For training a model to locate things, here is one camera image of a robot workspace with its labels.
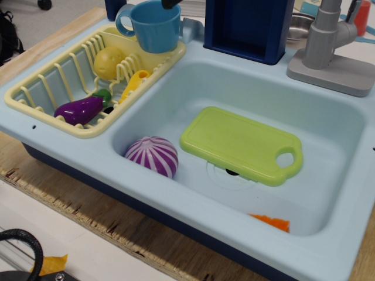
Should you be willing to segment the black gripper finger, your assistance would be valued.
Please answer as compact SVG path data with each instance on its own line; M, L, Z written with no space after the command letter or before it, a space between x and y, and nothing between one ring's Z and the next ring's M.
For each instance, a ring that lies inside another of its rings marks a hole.
M177 4L182 2L182 0L161 0L161 2L164 9L172 9Z

